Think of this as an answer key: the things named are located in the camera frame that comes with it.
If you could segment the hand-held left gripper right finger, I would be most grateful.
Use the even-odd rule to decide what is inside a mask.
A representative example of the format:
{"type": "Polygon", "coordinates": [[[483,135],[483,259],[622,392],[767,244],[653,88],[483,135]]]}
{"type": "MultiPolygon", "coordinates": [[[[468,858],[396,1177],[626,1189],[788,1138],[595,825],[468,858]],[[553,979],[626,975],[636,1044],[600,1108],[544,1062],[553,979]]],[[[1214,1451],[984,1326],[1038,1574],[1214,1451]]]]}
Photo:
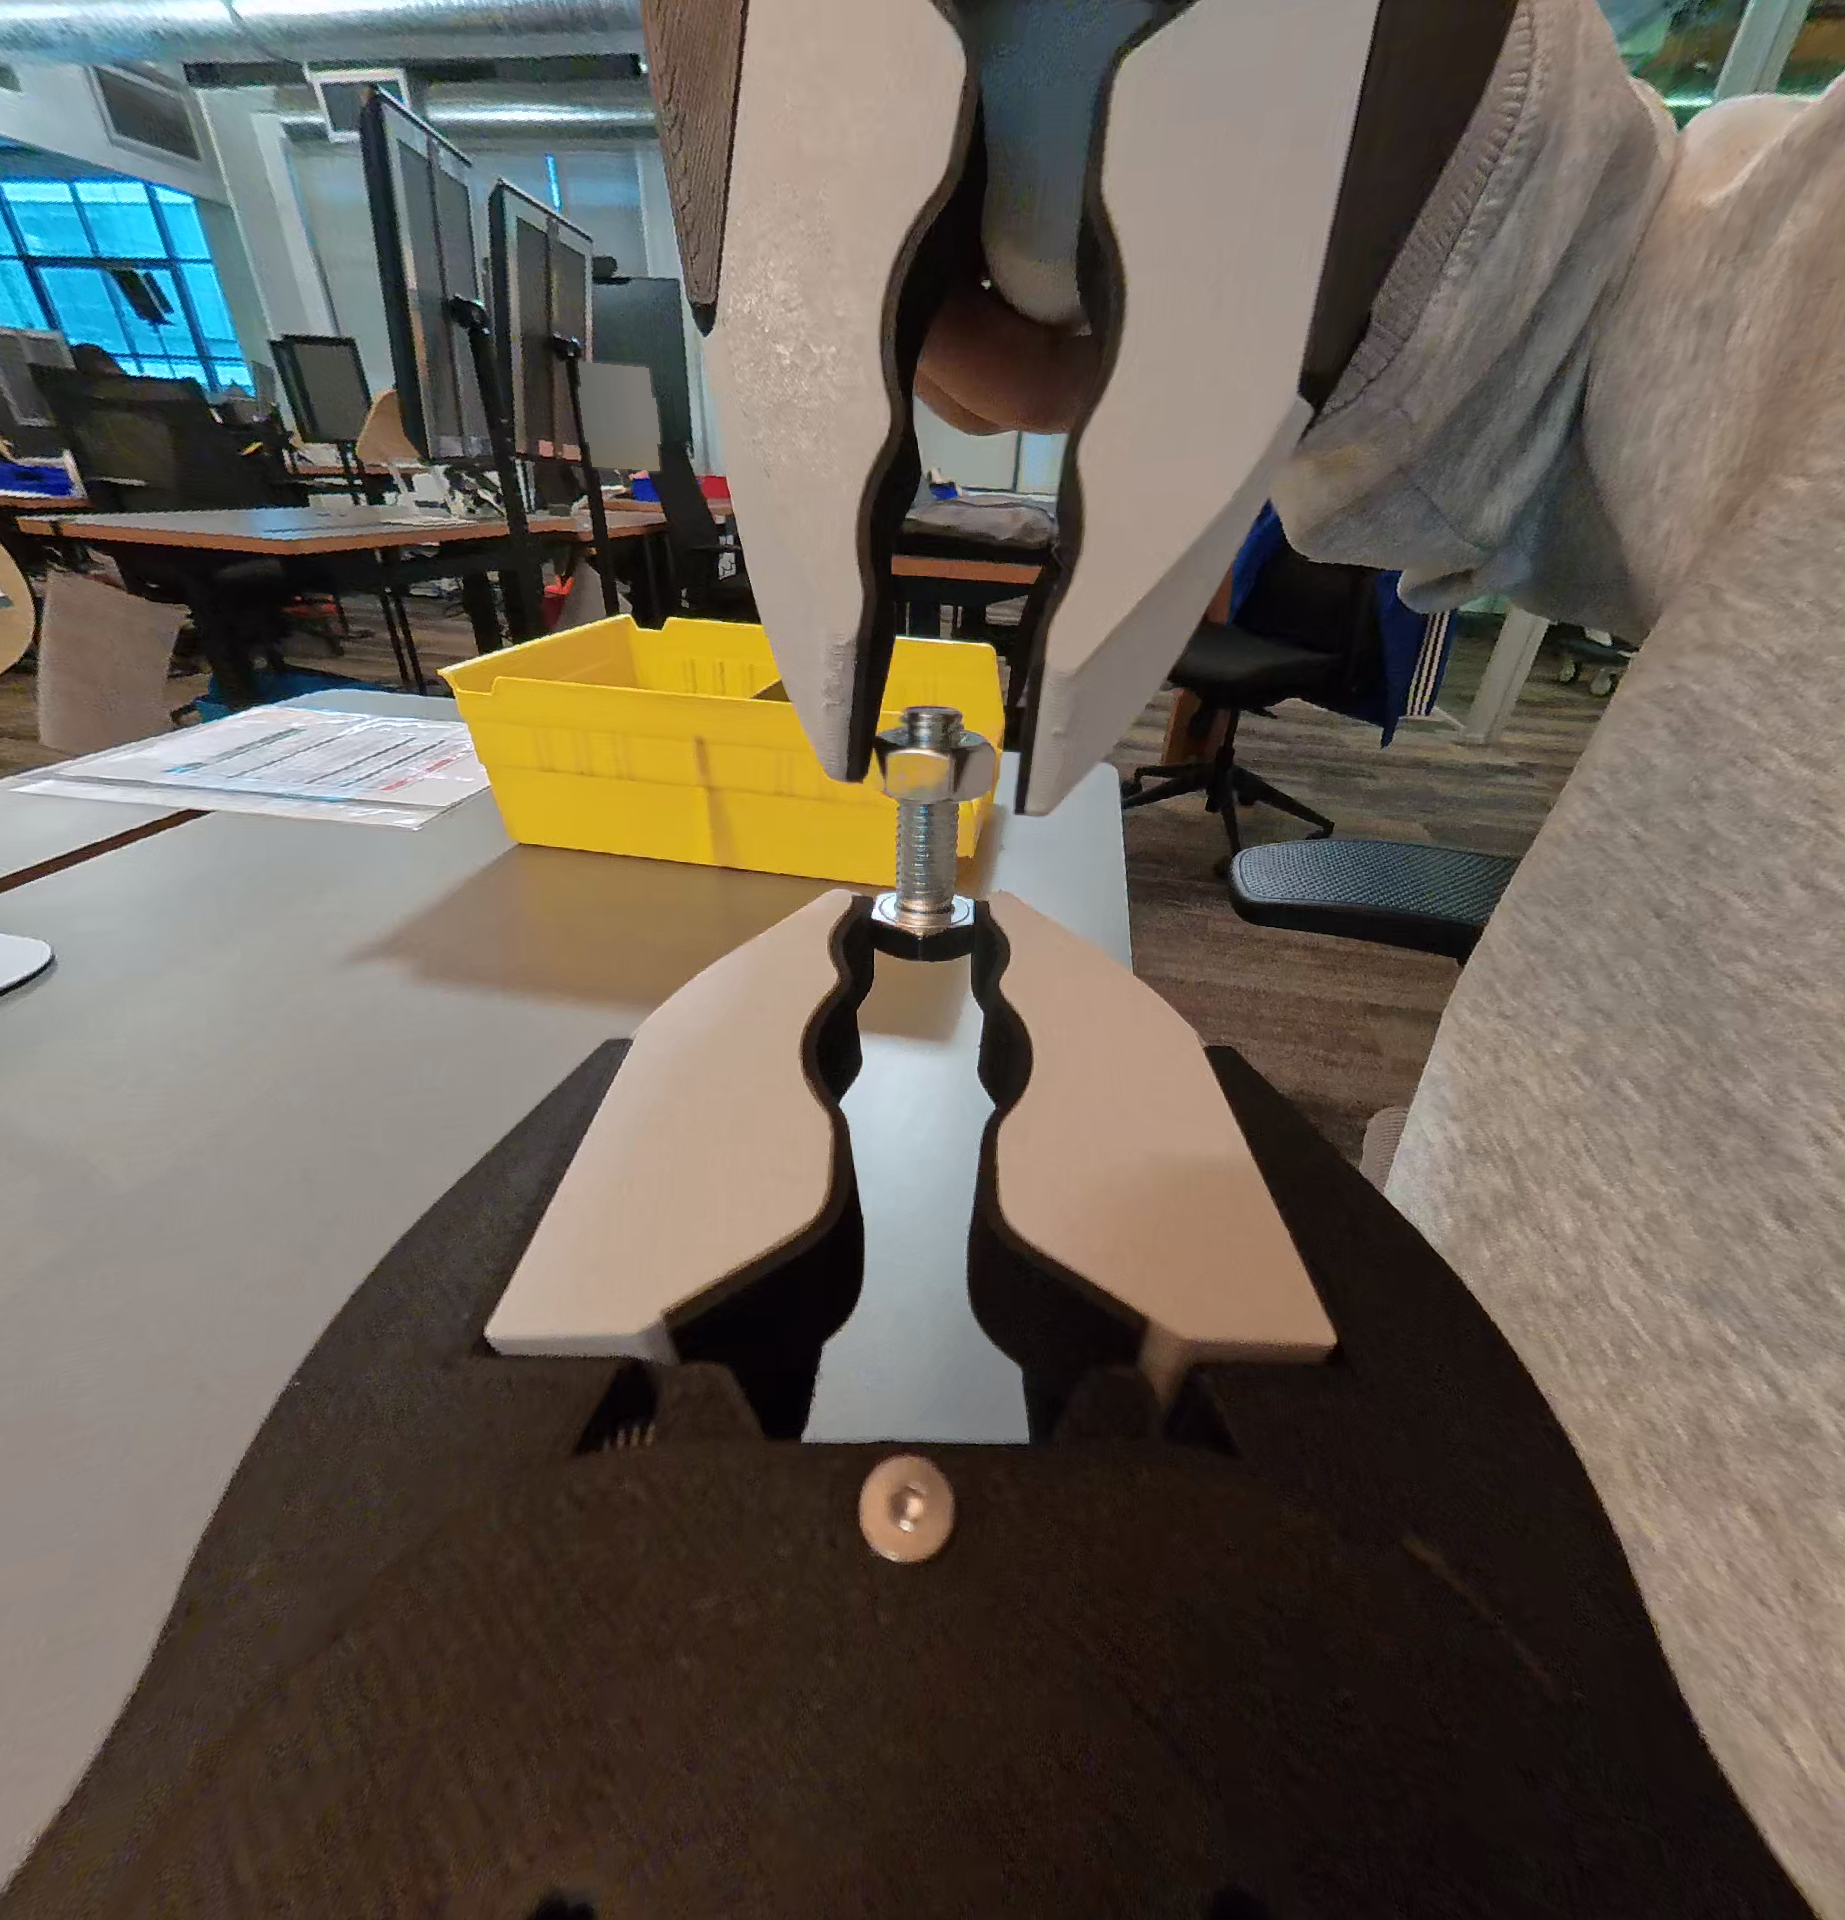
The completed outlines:
{"type": "Polygon", "coordinates": [[[1203,1362],[1328,1360],[1335,1323],[1191,1023],[1014,893],[977,907],[974,990],[970,1306],[1030,1435],[1101,1372],[1170,1410],[1203,1362]]]}

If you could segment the laminated paper sheet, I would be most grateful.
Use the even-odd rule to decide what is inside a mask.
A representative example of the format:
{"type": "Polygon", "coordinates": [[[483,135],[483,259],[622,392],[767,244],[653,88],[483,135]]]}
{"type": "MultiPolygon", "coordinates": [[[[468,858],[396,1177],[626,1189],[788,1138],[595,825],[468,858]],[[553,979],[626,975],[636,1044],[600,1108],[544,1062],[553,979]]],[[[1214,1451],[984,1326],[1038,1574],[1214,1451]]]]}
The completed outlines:
{"type": "Polygon", "coordinates": [[[464,722],[289,704],[101,749],[18,781],[53,799],[408,832],[489,786],[464,722]]]}

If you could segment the person's right hand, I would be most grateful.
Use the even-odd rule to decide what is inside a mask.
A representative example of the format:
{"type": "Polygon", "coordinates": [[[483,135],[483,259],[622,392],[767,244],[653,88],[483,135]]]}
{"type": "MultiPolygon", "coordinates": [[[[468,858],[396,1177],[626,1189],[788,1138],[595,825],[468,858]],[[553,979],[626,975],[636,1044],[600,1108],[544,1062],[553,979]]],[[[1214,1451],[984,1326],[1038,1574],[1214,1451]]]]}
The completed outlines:
{"type": "Polygon", "coordinates": [[[913,392],[964,435],[1067,435],[1096,389],[1101,344],[1018,312],[990,285],[944,297],[915,362],[913,392]]]}

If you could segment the blue jacket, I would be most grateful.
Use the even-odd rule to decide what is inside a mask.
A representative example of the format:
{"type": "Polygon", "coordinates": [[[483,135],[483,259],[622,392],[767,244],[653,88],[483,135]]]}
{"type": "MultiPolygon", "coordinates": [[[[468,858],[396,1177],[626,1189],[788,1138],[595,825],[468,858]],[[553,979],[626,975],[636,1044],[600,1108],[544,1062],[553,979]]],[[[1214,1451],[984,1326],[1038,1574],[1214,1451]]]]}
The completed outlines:
{"type": "Polygon", "coordinates": [[[1308,558],[1270,504],[1230,569],[1228,624],[1321,655],[1327,675],[1304,700],[1378,726],[1386,743],[1400,722],[1431,716],[1454,619],[1417,611],[1398,569],[1308,558]]]}

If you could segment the dark duffel bag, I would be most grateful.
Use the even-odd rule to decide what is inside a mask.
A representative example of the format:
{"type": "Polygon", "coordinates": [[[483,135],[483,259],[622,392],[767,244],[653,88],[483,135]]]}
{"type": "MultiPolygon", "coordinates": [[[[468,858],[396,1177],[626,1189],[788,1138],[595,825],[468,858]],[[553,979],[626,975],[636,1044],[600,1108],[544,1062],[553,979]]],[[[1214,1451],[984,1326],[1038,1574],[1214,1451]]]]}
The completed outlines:
{"type": "Polygon", "coordinates": [[[924,501],[900,527],[900,544],[915,550],[974,547],[1040,552],[1052,547],[1055,535],[1056,517],[1051,505],[990,494],[924,501]]]}

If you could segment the steel bolt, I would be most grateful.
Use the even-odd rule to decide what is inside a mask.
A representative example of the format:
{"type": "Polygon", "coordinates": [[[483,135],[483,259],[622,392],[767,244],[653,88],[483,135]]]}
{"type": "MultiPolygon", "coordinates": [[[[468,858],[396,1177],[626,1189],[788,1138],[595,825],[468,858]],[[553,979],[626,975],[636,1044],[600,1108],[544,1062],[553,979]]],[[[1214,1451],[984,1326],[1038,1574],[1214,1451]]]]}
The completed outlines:
{"type": "MultiPolygon", "coordinates": [[[[962,735],[982,733],[966,726],[960,709],[917,704],[907,707],[898,724],[876,739],[947,748],[962,735]]],[[[871,768],[876,779],[875,743],[871,768]]],[[[974,949],[976,903],[958,888],[960,825],[969,807],[984,810],[990,799],[993,795],[984,803],[889,799],[898,807],[893,885],[876,896],[871,910],[872,938],[881,952],[913,962],[952,962],[974,949]]]]}

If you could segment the grey flat panel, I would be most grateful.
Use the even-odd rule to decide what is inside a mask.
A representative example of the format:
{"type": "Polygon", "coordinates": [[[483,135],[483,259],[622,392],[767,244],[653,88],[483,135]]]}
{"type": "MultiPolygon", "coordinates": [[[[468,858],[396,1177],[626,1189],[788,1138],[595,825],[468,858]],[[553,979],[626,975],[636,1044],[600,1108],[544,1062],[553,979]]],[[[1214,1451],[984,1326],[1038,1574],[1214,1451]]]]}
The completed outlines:
{"type": "Polygon", "coordinates": [[[37,676],[40,748],[80,756],[170,733],[170,669],[185,619],[174,604],[80,572],[50,572],[37,676]]]}

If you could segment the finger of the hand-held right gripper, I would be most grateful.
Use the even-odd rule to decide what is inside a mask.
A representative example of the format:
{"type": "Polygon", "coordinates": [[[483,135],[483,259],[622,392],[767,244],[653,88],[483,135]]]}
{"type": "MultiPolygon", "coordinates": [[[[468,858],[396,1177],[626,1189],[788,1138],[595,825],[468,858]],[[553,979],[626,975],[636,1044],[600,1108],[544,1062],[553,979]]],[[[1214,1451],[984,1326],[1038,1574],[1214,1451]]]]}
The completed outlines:
{"type": "Polygon", "coordinates": [[[1051,814],[1178,660],[1301,436],[1299,384],[1376,2],[1200,2],[1103,60],[1069,430],[1016,810],[1051,814]]]}
{"type": "Polygon", "coordinates": [[[872,520],[909,428],[900,288],[974,114],[944,3],[743,7],[704,352],[761,624],[835,779],[863,778],[887,676],[872,520]]]}

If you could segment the black flat monitor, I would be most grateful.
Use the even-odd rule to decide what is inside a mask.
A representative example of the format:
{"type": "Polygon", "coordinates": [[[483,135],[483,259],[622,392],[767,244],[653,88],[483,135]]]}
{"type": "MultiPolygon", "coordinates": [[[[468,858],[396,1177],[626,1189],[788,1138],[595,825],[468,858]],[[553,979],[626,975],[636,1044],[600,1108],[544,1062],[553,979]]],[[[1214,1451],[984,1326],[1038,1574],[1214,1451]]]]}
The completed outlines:
{"type": "Polygon", "coordinates": [[[610,276],[592,283],[593,356],[644,366],[653,386],[660,442],[695,452],[692,318],[675,276],[610,276]]]}

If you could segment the dark computer monitor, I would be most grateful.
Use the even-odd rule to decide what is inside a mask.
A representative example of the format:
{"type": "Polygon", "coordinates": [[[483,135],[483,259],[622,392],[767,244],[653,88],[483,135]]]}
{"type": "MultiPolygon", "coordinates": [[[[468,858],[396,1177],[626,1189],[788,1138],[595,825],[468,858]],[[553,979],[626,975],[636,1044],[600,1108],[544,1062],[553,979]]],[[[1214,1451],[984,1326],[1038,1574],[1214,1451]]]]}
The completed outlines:
{"type": "Polygon", "coordinates": [[[473,162],[382,85],[363,98],[361,160],[405,435],[427,462],[483,461],[486,412],[455,318],[457,300],[483,300],[473,162]]]}
{"type": "Polygon", "coordinates": [[[511,179],[489,195],[489,236],[513,442],[528,459],[577,462],[574,366],[592,357],[593,240],[511,179]]]}

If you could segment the person's light sweater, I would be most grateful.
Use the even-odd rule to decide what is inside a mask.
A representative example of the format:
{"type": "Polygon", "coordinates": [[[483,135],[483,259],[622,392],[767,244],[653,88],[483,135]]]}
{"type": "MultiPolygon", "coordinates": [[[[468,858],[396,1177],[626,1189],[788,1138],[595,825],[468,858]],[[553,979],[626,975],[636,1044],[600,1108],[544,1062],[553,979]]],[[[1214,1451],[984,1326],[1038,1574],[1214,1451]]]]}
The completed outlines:
{"type": "Polygon", "coordinates": [[[1388,1193],[1558,1411],[1736,1793],[1845,1916],[1845,407],[1593,733],[1388,1193]]]}

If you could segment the grey desk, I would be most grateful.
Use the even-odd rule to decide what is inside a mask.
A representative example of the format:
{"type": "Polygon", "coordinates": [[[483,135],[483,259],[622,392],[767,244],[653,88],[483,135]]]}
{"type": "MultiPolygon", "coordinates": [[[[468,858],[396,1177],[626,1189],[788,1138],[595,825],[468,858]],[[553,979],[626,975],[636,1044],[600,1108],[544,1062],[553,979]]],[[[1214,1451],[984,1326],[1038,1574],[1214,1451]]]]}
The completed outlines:
{"type": "Polygon", "coordinates": [[[0,1892],[289,1376],[602,1044],[823,888],[206,811],[0,896],[0,1892]]]}

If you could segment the wooden office desk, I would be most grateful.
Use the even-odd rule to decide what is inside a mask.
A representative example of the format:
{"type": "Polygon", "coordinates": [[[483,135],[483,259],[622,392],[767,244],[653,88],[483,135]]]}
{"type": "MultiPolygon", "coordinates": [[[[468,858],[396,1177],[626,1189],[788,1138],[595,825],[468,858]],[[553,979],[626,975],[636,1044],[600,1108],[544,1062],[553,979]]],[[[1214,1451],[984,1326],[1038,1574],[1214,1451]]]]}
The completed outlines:
{"type": "Polygon", "coordinates": [[[565,511],[532,511],[520,531],[501,519],[393,508],[261,508],[190,511],[101,511],[95,508],[26,511],[16,525],[37,540],[66,540],[146,564],[181,592],[214,687],[229,709],[258,704],[266,690],[255,645],[223,607],[219,580],[231,564],[363,564],[369,592],[439,580],[468,589],[478,646],[496,651],[536,636],[542,608],[542,564],[558,550],[595,541],[645,540],[665,531],[663,509],[647,501],[609,499],[584,529],[565,511]]]}

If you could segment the person's right forearm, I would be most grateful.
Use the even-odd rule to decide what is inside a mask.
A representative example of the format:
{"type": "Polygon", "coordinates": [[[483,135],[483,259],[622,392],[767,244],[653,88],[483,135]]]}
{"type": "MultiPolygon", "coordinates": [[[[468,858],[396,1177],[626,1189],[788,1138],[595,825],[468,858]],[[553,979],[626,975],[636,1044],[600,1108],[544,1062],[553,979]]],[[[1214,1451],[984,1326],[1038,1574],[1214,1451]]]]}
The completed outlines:
{"type": "Polygon", "coordinates": [[[1274,508],[1418,611],[1845,612],[1845,70],[1675,127],[1595,3],[1520,3],[1274,508]]]}

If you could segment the yellow plastic bin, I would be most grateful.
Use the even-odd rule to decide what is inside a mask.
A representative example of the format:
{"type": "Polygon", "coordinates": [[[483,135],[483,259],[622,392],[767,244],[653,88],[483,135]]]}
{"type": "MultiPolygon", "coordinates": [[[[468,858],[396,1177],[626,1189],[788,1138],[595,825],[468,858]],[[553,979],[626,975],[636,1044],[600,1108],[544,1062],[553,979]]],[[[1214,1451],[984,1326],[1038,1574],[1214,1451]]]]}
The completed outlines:
{"type": "Polygon", "coordinates": [[[825,774],[764,625],[616,614],[444,676],[520,844],[893,882],[895,803],[825,774]]]}

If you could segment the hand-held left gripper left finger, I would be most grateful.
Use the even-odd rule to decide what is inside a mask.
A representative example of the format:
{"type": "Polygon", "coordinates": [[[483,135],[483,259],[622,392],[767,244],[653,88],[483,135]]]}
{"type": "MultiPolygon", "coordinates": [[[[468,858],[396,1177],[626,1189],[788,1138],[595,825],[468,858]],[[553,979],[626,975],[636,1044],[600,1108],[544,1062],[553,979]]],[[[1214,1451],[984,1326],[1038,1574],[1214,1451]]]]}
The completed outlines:
{"type": "Polygon", "coordinates": [[[841,1102],[861,1074],[869,899],[827,891],[641,1023],[485,1323],[503,1356],[704,1362],[767,1437],[810,1421],[861,1296],[841,1102]]]}

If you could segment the small black monitor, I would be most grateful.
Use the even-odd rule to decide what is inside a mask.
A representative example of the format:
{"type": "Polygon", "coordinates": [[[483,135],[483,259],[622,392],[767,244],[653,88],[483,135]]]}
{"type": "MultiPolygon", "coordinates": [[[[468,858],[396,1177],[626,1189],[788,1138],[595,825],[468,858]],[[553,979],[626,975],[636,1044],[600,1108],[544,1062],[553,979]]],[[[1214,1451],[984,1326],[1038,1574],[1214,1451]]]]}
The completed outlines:
{"type": "Polygon", "coordinates": [[[271,348],[300,442],[356,446],[374,405],[359,343],[346,333],[286,333],[271,348]]]}

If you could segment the steel hex nut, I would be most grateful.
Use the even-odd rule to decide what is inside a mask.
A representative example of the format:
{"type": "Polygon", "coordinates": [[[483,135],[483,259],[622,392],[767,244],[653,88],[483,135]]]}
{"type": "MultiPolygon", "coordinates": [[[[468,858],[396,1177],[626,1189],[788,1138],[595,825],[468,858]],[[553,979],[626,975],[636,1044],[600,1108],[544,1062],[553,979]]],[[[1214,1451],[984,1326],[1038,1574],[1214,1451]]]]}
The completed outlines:
{"type": "Polygon", "coordinates": [[[998,778],[998,753],[982,735],[962,735],[947,748],[878,737],[875,771],[895,803],[984,803],[998,778]]]}

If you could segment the silver ventilation duct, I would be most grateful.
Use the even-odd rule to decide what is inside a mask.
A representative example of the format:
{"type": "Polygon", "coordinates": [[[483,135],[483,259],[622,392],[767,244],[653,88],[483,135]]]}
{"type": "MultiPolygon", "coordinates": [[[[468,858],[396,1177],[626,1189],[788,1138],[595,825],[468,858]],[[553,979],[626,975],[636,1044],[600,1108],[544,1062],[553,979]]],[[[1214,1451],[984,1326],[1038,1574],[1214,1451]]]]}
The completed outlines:
{"type": "Polygon", "coordinates": [[[595,37],[636,30],[638,2],[235,2],[241,26],[263,41],[334,46],[415,37],[595,37]]]}

